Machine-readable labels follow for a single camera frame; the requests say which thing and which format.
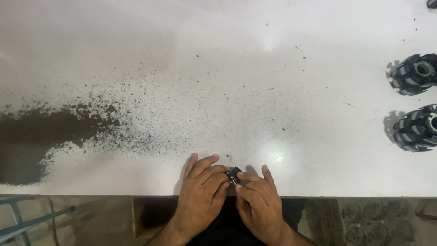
dark stain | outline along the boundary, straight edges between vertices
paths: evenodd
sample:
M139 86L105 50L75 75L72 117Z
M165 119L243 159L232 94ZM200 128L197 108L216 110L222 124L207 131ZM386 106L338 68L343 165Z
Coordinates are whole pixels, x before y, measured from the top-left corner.
M50 148L62 148L68 141L81 148L86 140L97 138L98 132L111 132L109 126L120 125L119 120L110 116L104 119L88 108L78 104L52 113L51 108L40 107L18 116L0 114L0 183L38 183L47 175L40 161L51 159L47 155ZM107 112L116 112L115 107L109 106Z

forearm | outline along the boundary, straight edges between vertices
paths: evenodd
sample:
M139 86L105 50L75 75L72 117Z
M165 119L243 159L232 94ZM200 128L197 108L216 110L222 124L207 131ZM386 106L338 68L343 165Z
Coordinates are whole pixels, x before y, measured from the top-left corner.
M174 219L164 226L145 246L184 246L191 237L181 235L174 223Z
M286 232L280 246L315 246L309 239L299 232L291 229L286 223Z

finger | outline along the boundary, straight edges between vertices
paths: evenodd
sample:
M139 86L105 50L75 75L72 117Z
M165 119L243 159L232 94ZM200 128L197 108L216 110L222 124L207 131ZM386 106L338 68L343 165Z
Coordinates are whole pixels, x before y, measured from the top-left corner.
M193 179L197 178L205 169L216 163L219 159L219 155L211 155L201 159L200 161L197 161L194 165L193 171L191 172L191 177Z
M250 216L251 208L242 196L240 196L238 193L236 194L236 196L237 199L235 201L235 206L237 207L241 220L246 226L248 226L252 222L252 216Z
M203 171L199 177L197 177L197 180L200 184L205 183L213 174L215 173L224 173L226 171L229 171L229 167L223 166L223 165L215 165L210 166L205 171Z
M244 181L262 181L263 178L258 177L250 172L238 172L237 178Z
M267 181L267 183L269 183L270 187L274 191L276 191L276 185L274 184L274 180L273 180L272 174L271 174L269 168L267 167L267 165L263 165L261 167L261 171L263 172L264 179Z
M228 176L224 173L214 173L209 177L209 179L202 185L204 189L208 191L209 194L214 195L217 192L221 183L229 182Z
M190 172L193 170L193 166L196 163L197 158L199 158L199 155L197 153L191 154L191 157L188 160L187 166L185 167L184 180L188 177L188 175L190 175Z
M211 206L217 210L220 211L220 209L223 207L223 203L225 202L226 196L228 194L228 187L229 182L223 182L220 184L220 187L218 188L217 192L212 196L212 204Z
M267 209L267 205L262 198L262 196L251 189L248 189L240 184L235 186L235 191L242 197L244 200L250 203L250 207L255 211L262 211Z
M251 182L247 182L244 184L244 186L246 188L249 188L253 191L258 192L262 198L264 199L264 202L266 203L267 206L270 206L270 204L273 201L273 196L272 196L272 189L270 187L266 187L265 184L261 183L261 182L257 182L257 181L251 181Z

left hand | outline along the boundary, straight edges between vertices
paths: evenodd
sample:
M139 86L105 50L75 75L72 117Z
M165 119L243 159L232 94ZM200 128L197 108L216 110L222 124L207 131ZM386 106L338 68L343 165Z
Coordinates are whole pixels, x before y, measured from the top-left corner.
M173 228L181 244L205 230L218 216L225 202L229 167L214 165L218 155L197 161L193 153L185 168L175 215L167 226Z

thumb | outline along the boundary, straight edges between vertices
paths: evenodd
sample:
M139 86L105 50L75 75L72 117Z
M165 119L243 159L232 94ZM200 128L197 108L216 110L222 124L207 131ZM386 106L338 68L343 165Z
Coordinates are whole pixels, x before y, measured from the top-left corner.
M237 207L238 213L240 214L241 220L247 226L251 221L252 217L250 216L251 208L247 204L246 200L236 192L236 201L235 205Z
M225 199L227 197L228 194L228 186L229 186L229 182L223 182L220 184L220 186L217 189L217 192L214 194L214 196L212 196L212 207L222 207L223 203L225 202Z

